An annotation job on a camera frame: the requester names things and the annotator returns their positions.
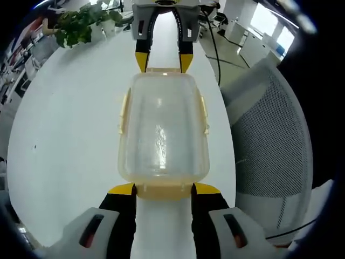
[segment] gray mesh chair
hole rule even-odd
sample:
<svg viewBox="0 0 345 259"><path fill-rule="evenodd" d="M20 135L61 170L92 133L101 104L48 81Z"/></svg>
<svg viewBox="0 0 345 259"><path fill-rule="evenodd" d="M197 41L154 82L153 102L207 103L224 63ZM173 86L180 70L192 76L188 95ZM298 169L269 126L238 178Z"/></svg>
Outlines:
<svg viewBox="0 0 345 259"><path fill-rule="evenodd" d="M236 207L266 237L302 224L312 190L313 159L301 106L276 67L263 59L222 88L236 162ZM289 243L296 232L269 241Z"/></svg>

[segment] white tabletop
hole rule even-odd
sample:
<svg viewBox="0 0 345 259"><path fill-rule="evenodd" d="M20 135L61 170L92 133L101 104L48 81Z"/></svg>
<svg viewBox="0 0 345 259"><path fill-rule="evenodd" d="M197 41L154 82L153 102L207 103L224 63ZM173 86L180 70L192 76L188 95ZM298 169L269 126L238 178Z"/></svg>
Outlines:
<svg viewBox="0 0 345 259"><path fill-rule="evenodd" d="M159 19L156 24L167 30ZM159 67L163 59L178 61L177 52L169 45L161 54L154 53L159 49L157 46L162 46L157 44L159 39L170 46L177 45L177 37L172 41L160 37L156 31L155 27L155 46L149 65ZM87 208L99 207L109 189L126 183L117 167L118 124L122 98L131 78L140 72L134 52L135 41L130 32L72 50L60 48L37 73L22 100L9 143L10 197L19 218L44 246L61 238L63 227ZM194 59L188 74L195 78L208 108L210 171L202 182L220 189L233 207L236 177L229 121L214 72L200 43L194 44ZM139 236L143 234L140 215L145 214L146 205L150 206L150 215L154 213L153 208L168 206L166 213L173 214L175 220L181 220L181 211L171 211L174 206L183 206L188 217L183 221L190 227L190 207L185 209L190 206L190 199L171 202L172 206L138 200ZM176 232L173 226L165 231ZM192 247L193 254L195 248L190 234L191 231L185 245ZM145 249L136 240L133 255ZM186 255L189 252L180 258L190 258Z"/></svg>

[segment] potted plant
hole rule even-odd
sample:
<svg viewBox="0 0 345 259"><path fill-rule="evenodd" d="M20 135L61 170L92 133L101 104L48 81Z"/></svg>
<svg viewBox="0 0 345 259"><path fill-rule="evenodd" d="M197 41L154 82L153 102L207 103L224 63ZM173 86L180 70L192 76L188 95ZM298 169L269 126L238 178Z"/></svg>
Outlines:
<svg viewBox="0 0 345 259"><path fill-rule="evenodd" d="M102 1L94 5L88 3L82 6L79 12L66 12L58 20L57 43L61 47L67 45L72 48L79 42L89 43L104 39L101 23L104 22L103 25L108 31L110 19L113 22L120 21L122 16L115 11L102 11Z"/></svg>
<svg viewBox="0 0 345 259"><path fill-rule="evenodd" d="M115 36L115 26L121 22L122 16L116 11L104 11L101 17L101 25L107 37Z"/></svg>

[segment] plastic food container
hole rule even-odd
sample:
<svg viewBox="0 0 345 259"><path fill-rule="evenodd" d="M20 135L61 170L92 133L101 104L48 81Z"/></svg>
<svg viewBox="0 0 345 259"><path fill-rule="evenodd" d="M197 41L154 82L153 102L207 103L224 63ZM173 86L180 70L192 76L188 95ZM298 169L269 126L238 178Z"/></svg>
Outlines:
<svg viewBox="0 0 345 259"><path fill-rule="evenodd" d="M137 74L120 116L118 167L127 181L183 186L209 172L207 112L192 76Z"/></svg>

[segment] office chair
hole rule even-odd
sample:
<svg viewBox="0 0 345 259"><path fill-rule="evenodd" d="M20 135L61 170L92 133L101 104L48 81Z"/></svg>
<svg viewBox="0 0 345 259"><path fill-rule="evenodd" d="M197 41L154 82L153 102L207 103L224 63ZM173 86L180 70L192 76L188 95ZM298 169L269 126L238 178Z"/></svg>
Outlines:
<svg viewBox="0 0 345 259"><path fill-rule="evenodd" d="M301 106L267 59L222 88L236 162L236 207L265 236L301 226L313 178L312 146ZM289 244L296 232L269 239Z"/></svg>
<svg viewBox="0 0 345 259"><path fill-rule="evenodd" d="M209 24L207 23L207 20L209 20L210 24L212 24L215 17L217 16L217 10L219 8L220 8L219 3L216 3L213 6L208 6L208 5L200 6L201 11L200 11L200 15L198 16L198 22L200 25L200 32L199 32L200 38L203 37L203 32L209 29Z"/></svg>

